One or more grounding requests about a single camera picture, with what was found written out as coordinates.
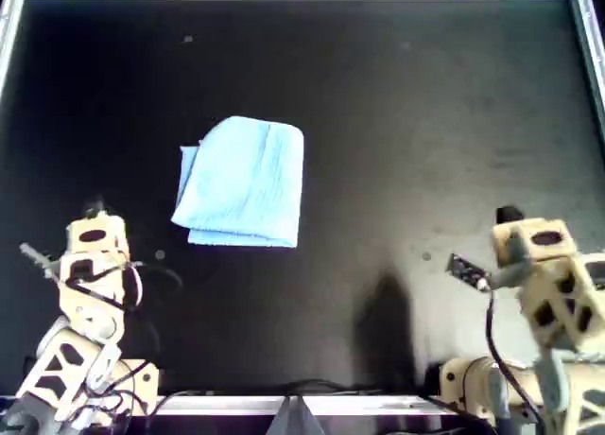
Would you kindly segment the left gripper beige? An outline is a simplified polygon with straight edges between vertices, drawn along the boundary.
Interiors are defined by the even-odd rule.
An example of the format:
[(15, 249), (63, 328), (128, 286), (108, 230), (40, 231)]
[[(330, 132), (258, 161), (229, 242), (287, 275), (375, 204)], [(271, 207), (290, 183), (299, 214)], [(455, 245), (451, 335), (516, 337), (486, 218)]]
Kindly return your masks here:
[(101, 196), (86, 201), (84, 218), (72, 221), (66, 228), (66, 253), (116, 252), (130, 255), (126, 223), (120, 216), (107, 214)]

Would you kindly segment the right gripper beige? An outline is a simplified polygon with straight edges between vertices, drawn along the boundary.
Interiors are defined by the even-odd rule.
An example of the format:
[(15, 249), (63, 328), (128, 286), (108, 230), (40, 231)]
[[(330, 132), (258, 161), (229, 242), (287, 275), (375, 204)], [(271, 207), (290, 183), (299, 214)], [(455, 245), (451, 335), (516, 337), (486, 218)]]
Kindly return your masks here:
[(562, 219), (524, 219), (515, 205), (498, 207), (492, 229), (493, 247), (499, 267), (525, 260), (541, 262), (577, 252), (577, 245)]

